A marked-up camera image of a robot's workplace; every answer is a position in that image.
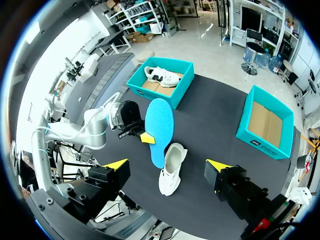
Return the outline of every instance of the desk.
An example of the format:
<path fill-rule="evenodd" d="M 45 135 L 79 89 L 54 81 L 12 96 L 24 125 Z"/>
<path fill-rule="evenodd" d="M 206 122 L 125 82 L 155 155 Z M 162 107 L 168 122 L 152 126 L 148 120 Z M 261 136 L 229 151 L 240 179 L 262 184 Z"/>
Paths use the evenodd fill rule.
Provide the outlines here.
<path fill-rule="evenodd" d="M 119 139 L 119 131 L 107 128 L 106 146 L 91 152 L 100 165 L 128 158 L 131 176 L 122 190 L 165 223 L 204 239 L 239 239 L 247 223 L 215 196 L 204 177 L 205 160 L 242 166 L 255 184 L 269 189 L 269 197 L 273 199 L 282 191 L 291 159 L 298 159 L 300 144 L 296 140 L 300 133 L 295 129 L 291 159 L 275 160 L 237 139 L 246 96 L 224 83 L 195 75 L 173 111 L 172 141 L 184 145 L 188 154 L 181 166 L 180 186 L 171 196 L 161 195 L 160 169 L 152 164 L 148 144 L 137 137 Z M 144 119 L 150 100 L 131 90 L 123 95 L 122 101 L 125 100 L 138 103 Z"/>
<path fill-rule="evenodd" d="M 122 45 L 115 45 L 116 41 L 121 40 L 121 38 L 124 40 L 125 44 Z M 127 46 L 127 48 L 122 52 L 123 54 L 126 53 L 130 48 L 131 45 L 124 36 L 124 31 L 118 31 L 115 33 L 112 33 L 109 36 L 106 36 L 101 42 L 98 42 L 90 51 L 89 53 L 92 54 L 95 49 L 99 48 L 100 51 L 103 53 L 103 55 L 107 56 L 107 53 L 102 49 L 102 47 L 110 46 L 116 54 L 119 54 L 119 51 L 117 47 Z"/>

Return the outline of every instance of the teal shoebox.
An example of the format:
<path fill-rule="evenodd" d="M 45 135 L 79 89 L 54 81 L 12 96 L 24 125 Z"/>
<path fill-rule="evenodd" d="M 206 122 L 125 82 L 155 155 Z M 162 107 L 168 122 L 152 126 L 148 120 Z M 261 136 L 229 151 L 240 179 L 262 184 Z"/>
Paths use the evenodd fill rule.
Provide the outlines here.
<path fill-rule="evenodd" d="M 145 67 L 147 66 L 153 68 L 160 67 L 183 75 L 175 88 L 166 88 L 173 91 L 170 96 L 142 87 L 147 80 L 145 74 Z M 195 71 L 192 62 L 164 57 L 149 57 L 129 79 L 127 85 L 135 94 L 141 97 L 150 100 L 157 98 L 164 99 L 170 104 L 172 109 L 176 109 L 194 77 Z"/>
<path fill-rule="evenodd" d="M 277 98 L 254 85 L 246 97 L 236 137 L 273 159 L 290 158 L 294 113 Z"/>
<path fill-rule="evenodd" d="M 142 34 L 146 34 L 150 31 L 150 27 L 148 25 L 145 26 L 139 26 L 135 28 L 137 32 L 141 32 Z"/>
<path fill-rule="evenodd" d="M 140 20 L 141 22 L 147 21 L 148 18 L 152 17 L 153 15 L 154 15 L 153 13 L 144 15 L 143 17 L 140 17 L 139 20 Z"/>

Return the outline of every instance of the cardboard box on floor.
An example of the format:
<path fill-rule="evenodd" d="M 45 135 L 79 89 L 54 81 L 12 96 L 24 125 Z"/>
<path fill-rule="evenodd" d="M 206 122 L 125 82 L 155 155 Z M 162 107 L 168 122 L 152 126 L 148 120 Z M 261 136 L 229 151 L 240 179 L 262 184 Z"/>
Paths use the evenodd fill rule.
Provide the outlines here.
<path fill-rule="evenodd" d="M 118 3 L 117 0 L 108 0 L 108 1 L 106 1 L 105 4 L 106 4 L 110 9 L 112 9 L 117 3 Z"/>
<path fill-rule="evenodd" d="M 261 104 L 253 101 L 248 130 L 279 148 L 283 121 Z"/>
<path fill-rule="evenodd" d="M 151 39 L 155 37 L 154 34 L 141 34 L 139 31 L 130 33 L 126 38 L 130 40 L 131 43 L 148 43 Z"/>
<path fill-rule="evenodd" d="M 181 79 L 184 76 L 183 74 L 177 73 L 177 72 L 175 72 L 175 74 L 178 74 Z M 176 89 L 176 87 L 162 87 L 158 82 L 149 82 L 147 79 L 142 85 L 142 88 L 151 90 L 159 94 L 163 94 L 168 97 L 170 97 L 174 92 L 174 90 Z"/>

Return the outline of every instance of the shoe insole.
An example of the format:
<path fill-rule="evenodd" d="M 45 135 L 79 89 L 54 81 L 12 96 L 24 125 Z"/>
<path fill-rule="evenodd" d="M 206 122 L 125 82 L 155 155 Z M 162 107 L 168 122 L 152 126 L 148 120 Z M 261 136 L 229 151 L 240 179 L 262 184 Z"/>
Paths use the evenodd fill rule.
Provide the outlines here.
<path fill-rule="evenodd" d="M 145 131 L 155 139 L 149 144 L 152 163 L 159 169 L 165 166 L 165 148 L 174 136 L 175 119 L 171 106 L 161 98 L 154 99 L 145 114 Z"/>

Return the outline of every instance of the white sneaker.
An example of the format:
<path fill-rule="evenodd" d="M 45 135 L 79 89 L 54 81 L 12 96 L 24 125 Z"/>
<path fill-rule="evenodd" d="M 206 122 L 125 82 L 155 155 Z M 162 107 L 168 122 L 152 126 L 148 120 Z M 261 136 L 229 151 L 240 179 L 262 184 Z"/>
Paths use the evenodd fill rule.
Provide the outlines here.
<path fill-rule="evenodd" d="M 144 73 L 147 80 L 151 83 L 159 83 L 164 88 L 171 88 L 178 85 L 180 81 L 180 76 L 174 72 L 167 71 L 160 67 L 150 67 L 146 66 L 144 68 Z"/>
<path fill-rule="evenodd" d="M 164 169 L 159 177 L 159 190 L 161 194 L 170 196 L 180 184 L 179 172 L 188 150 L 179 143 L 170 145 L 164 157 Z"/>

